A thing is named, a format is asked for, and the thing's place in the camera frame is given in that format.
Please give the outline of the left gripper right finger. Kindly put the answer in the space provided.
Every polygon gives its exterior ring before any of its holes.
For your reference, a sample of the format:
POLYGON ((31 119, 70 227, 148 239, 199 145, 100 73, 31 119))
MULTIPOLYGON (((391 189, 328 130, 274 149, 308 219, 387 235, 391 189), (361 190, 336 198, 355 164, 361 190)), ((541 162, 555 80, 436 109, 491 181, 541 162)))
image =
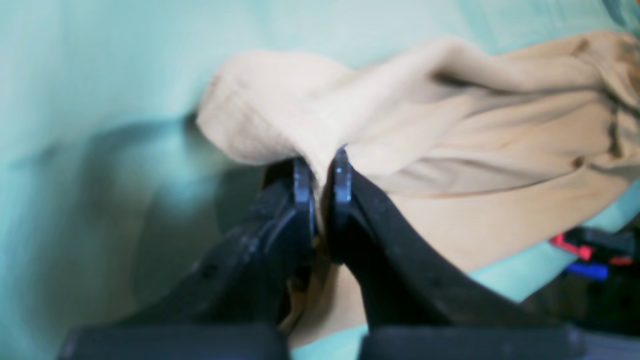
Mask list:
POLYGON ((439 255, 343 149, 328 189, 327 245, 355 276, 365 305, 360 360, 585 358, 579 330, 526 312, 439 255))

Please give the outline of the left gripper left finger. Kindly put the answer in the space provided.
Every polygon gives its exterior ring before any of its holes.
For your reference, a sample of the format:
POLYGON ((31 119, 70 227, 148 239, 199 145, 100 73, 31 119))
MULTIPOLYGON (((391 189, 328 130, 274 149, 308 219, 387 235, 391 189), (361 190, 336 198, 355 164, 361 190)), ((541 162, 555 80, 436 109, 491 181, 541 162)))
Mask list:
POLYGON ((292 174, 262 191, 238 223, 178 284, 110 325, 71 333, 60 360, 288 360, 278 331, 281 298, 306 266, 314 238, 313 175, 292 174))

